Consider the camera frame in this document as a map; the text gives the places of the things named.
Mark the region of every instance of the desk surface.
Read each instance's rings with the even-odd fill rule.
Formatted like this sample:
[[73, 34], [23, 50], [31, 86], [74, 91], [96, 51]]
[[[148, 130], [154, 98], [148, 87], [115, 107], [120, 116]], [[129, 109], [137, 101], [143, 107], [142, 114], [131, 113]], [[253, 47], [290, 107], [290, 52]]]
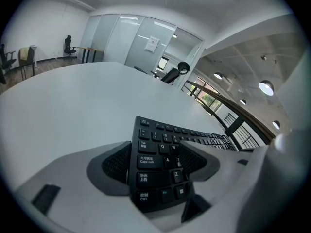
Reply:
[[58, 157], [131, 141], [136, 116], [224, 134], [192, 97], [150, 75], [115, 62], [62, 67], [0, 95], [0, 161], [10, 187]]
[[75, 48], [86, 49], [86, 50], [91, 50], [91, 51], [96, 51], [96, 52], [104, 52], [103, 50], [99, 50], [99, 49], [90, 49], [90, 48], [83, 48], [83, 47], [75, 47]]

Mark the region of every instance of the metal railing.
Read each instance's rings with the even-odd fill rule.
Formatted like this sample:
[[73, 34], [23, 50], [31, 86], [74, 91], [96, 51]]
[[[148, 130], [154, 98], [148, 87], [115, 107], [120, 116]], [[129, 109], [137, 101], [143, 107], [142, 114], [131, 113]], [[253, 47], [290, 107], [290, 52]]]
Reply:
[[[224, 119], [224, 122], [227, 123], [228, 126], [231, 126], [234, 121], [235, 118], [230, 113], [228, 113], [228, 115]], [[233, 134], [235, 134], [240, 139], [240, 141], [246, 148], [250, 149], [259, 147], [258, 142], [244, 126], [241, 125]]]
[[[275, 138], [275, 135], [263, 123], [258, 121], [252, 114], [250, 114], [248, 111], [246, 111], [233, 101], [194, 82], [186, 81], [186, 83], [189, 83], [192, 86], [194, 86], [194, 89], [190, 90], [184, 85], [182, 90], [185, 88], [188, 91], [190, 91], [190, 95], [194, 96], [198, 101], [200, 101], [203, 108], [219, 121], [219, 123], [225, 129], [225, 134], [232, 139], [238, 150], [242, 150], [241, 142], [243, 147], [245, 146], [246, 148], [254, 148], [259, 146], [258, 142], [250, 135], [250, 133], [245, 129], [245, 127], [242, 126], [244, 122], [258, 135], [258, 137], [265, 144], [269, 144]], [[233, 113], [235, 113], [238, 117], [235, 118], [235, 120], [232, 121], [230, 124], [228, 123], [229, 118], [226, 118], [227, 122], [225, 123], [224, 120], [220, 119], [219, 116], [195, 94], [195, 91], [198, 89], [211, 95], [213, 98], [218, 100]]]

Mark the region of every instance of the keyboard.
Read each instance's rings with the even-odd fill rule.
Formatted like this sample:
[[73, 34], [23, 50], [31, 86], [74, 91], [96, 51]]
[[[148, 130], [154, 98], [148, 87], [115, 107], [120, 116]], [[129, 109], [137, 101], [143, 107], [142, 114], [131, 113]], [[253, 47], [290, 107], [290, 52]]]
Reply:
[[128, 184], [131, 199], [142, 212], [163, 210], [186, 201], [189, 179], [179, 162], [180, 141], [236, 151], [225, 135], [136, 117]]

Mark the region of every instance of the round ceiling light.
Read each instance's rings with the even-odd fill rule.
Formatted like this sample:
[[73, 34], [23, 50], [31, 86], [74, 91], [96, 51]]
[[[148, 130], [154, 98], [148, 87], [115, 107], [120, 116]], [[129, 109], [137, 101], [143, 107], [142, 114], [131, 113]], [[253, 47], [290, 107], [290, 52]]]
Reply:
[[278, 130], [280, 129], [280, 122], [279, 121], [273, 121], [272, 122], [273, 126], [276, 127]]
[[246, 100], [245, 99], [241, 99], [240, 102], [244, 105], [246, 105]]
[[215, 73], [214, 73], [214, 76], [215, 76], [217, 79], [220, 79], [220, 80], [223, 79], [223, 75], [222, 75], [220, 72], [215, 72]]
[[267, 95], [272, 96], [274, 93], [273, 85], [268, 80], [263, 80], [259, 83], [259, 88]]

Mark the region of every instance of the floor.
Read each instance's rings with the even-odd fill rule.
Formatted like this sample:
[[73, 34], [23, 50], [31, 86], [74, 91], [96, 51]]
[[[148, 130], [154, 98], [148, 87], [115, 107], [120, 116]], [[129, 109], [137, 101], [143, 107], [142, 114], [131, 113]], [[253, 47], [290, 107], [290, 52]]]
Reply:
[[[37, 67], [35, 67], [35, 75], [40, 74], [42, 72], [50, 71], [60, 67], [66, 67], [74, 64], [80, 64], [81, 60], [78, 59], [56, 59], [56, 60], [49, 60], [44, 62], [37, 63]], [[33, 68], [32, 66], [25, 67], [26, 78], [29, 78], [33, 75]], [[23, 81], [20, 68], [14, 68], [4, 75], [6, 84], [0, 84], [0, 93], [8, 90], [9, 88], [13, 87], [14, 85]]]

